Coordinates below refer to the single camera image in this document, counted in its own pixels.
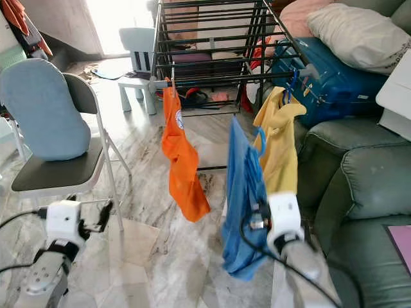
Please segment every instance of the pink pillow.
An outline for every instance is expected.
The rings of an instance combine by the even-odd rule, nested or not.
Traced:
[[[330,3],[334,3],[334,0],[296,0],[283,9],[280,19],[292,37],[312,37],[313,34],[307,25],[307,15],[320,10]],[[274,29],[274,32],[277,31],[279,31],[278,26]],[[269,44],[273,44],[283,38],[283,35],[272,35]],[[265,55],[272,56],[273,54],[274,47],[268,47]]]

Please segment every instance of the sofa armrest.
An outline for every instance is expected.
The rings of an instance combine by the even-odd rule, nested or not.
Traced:
[[[378,126],[377,119],[341,119],[314,126],[299,153],[298,201],[301,209],[316,209],[344,153],[365,146],[409,144]]]
[[[347,152],[315,217],[324,251],[344,220],[411,214],[410,175],[411,144]]]

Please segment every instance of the green basket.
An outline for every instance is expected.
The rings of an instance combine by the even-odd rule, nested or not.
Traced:
[[[20,45],[0,53],[0,72],[12,64],[27,59]]]

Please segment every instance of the orange cloth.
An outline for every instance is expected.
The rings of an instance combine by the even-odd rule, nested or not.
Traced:
[[[27,15],[24,12],[24,6],[19,0],[0,0],[0,4],[4,17],[6,17],[8,22],[16,28],[19,28],[23,34],[29,35],[29,30],[26,24]],[[45,53],[51,56],[53,55],[43,37],[41,37],[41,42],[38,46],[43,49]]]
[[[171,87],[164,89],[166,128],[162,136],[162,151],[170,159],[171,196],[184,217],[196,222],[210,212],[210,206],[197,177],[198,154],[186,139],[181,118],[179,96],[173,98]]]

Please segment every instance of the black metal rack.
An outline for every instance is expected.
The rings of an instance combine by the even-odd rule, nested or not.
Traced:
[[[221,5],[227,4],[250,4],[250,8],[224,8],[218,9]],[[198,12],[181,12],[170,13],[168,9],[171,8],[190,8],[207,6],[205,10],[198,10]],[[239,22],[236,26],[217,26],[218,21],[226,20],[247,20],[247,24],[244,25]],[[191,22],[207,22],[213,21],[213,27],[208,28],[185,28],[181,30],[168,30],[170,24],[188,24]],[[275,32],[267,31],[267,27],[270,26]],[[224,36],[223,31],[226,29],[234,28],[248,28],[246,35]],[[168,38],[169,33],[182,33],[191,31],[209,31],[209,30],[221,30],[222,35],[213,38],[194,38],[184,40],[170,40]],[[276,42],[275,44],[266,44],[265,39],[270,35],[283,35],[284,40]],[[215,42],[244,40],[244,46],[223,47],[215,48]],[[184,44],[195,44],[209,42],[210,49],[185,49],[176,50],[176,46]],[[298,45],[295,43],[288,30],[284,27],[283,23],[274,13],[270,6],[269,0],[201,0],[201,1],[181,1],[165,3],[163,0],[159,1],[157,20],[155,25],[155,42],[152,61],[152,78],[155,80],[163,80],[165,77],[171,78],[172,69],[187,69],[189,68],[189,76],[184,76],[175,79],[176,88],[187,87],[226,87],[236,86],[238,93],[236,99],[219,101],[219,102],[207,102],[201,105],[190,105],[190,108],[196,107],[220,107],[225,105],[234,105],[238,107],[235,112],[240,111],[240,99],[242,87],[246,83],[259,83],[260,89],[263,88],[265,80],[273,80],[275,78],[287,78],[294,75],[293,71],[288,72],[271,72],[271,70],[264,71],[265,61],[268,59],[265,56],[265,49],[267,47],[284,46],[283,52],[280,55],[275,55],[271,59],[275,62],[281,58],[299,58],[303,64],[307,67],[304,74],[313,74],[313,67],[309,67],[310,63],[307,58],[301,53]],[[262,49],[260,57],[253,57],[254,50],[260,47]],[[284,55],[285,50],[292,47],[293,53],[290,55]],[[201,62],[186,62],[175,63],[173,56],[186,55],[194,53],[215,53],[221,51],[229,51],[231,53],[237,53],[239,57],[227,58],[221,60],[208,60]],[[251,74],[250,63],[252,61],[260,61],[260,73]],[[228,71],[225,70],[225,65],[236,64],[238,70]],[[210,67],[218,66],[218,70],[209,69]],[[261,104],[263,100],[263,91],[259,92],[257,98],[258,103]],[[232,114],[230,112],[216,112],[206,114],[196,114],[194,116],[208,116],[214,114]]]

